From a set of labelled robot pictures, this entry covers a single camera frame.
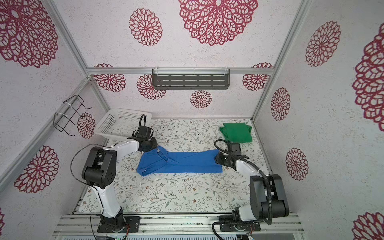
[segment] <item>green folded cloth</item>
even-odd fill
[[[224,123],[220,127],[220,132],[224,135],[225,140],[231,142],[252,142],[252,127],[245,123]]]

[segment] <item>red circular flower pattern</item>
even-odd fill
[[[317,67],[328,61],[340,41],[340,25],[329,21],[321,25],[312,35],[306,49],[308,65]]]
[[[304,153],[297,148],[292,148],[287,153],[285,166],[288,173],[296,180],[303,180],[308,174],[308,161]]]
[[[4,223],[4,214],[1,213],[1,208],[0,208],[0,236],[1,236],[1,230],[3,229],[4,225],[5,225],[5,223]]]
[[[290,103],[291,100],[287,89],[277,89],[271,101],[271,113],[276,121],[281,121],[287,116]]]
[[[152,100],[162,98],[167,92],[166,90],[156,90],[153,88],[152,74],[140,76],[136,85],[141,95]]]
[[[191,95],[191,103],[197,108],[205,108],[212,102],[212,95],[204,90],[198,90]]]
[[[83,138],[92,137],[95,126],[95,119],[89,113],[83,113],[77,121],[77,130]]]
[[[257,0],[179,0],[184,28],[200,43],[223,45],[252,21]]]
[[[37,193],[55,179],[58,168],[59,159],[55,151],[43,146],[13,185],[21,192]]]
[[[357,220],[353,221],[352,232],[354,240],[383,240],[384,216],[379,212],[359,215]]]
[[[114,68],[105,63],[97,64],[96,68]],[[97,84],[110,92],[120,92],[125,88],[125,78],[123,74],[95,74],[93,78]]]
[[[272,68],[270,63],[259,63],[253,66],[253,68]],[[263,89],[269,76],[267,74],[246,74],[243,76],[243,85],[246,89],[257,91]]]
[[[384,23],[379,34],[364,47],[355,71],[355,103],[364,109],[364,118],[377,122],[380,131],[384,131]]]
[[[129,19],[129,29],[141,44],[153,46],[160,41],[163,29],[158,17],[148,9],[136,9]]]
[[[49,65],[55,58],[58,35],[37,0],[0,1],[0,52],[23,67]]]

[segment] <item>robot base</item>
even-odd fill
[[[218,220],[220,222],[233,222],[232,216],[219,216]],[[255,221],[255,223],[251,224],[240,224],[240,225],[230,225],[230,224],[220,224],[220,231],[222,232],[258,232],[261,230],[260,224]]]
[[[140,217],[124,217],[125,223],[129,224],[130,228],[128,232],[138,232],[139,231],[139,225],[140,225]],[[120,231],[116,231],[111,227],[110,225],[107,225],[106,223],[100,222],[101,225],[99,225],[97,232],[98,233],[113,233],[113,232],[127,232],[127,227],[124,226]]]

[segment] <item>leaf pattern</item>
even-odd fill
[[[214,149],[216,139],[224,139],[219,127],[225,122],[245,122],[249,119],[152,119],[160,146],[172,152],[201,152]],[[247,155],[261,170],[268,170],[257,142],[241,143]],[[223,173],[151,174],[145,177],[136,172],[142,152],[117,160],[113,182],[119,204],[124,212],[230,212],[249,203],[249,179],[223,166]],[[95,193],[87,191],[79,212],[100,212]]]

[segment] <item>white plastic basket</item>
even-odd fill
[[[94,132],[108,139],[125,140],[137,130],[143,114],[147,117],[146,126],[148,126],[152,118],[151,113],[113,108],[99,121]]]

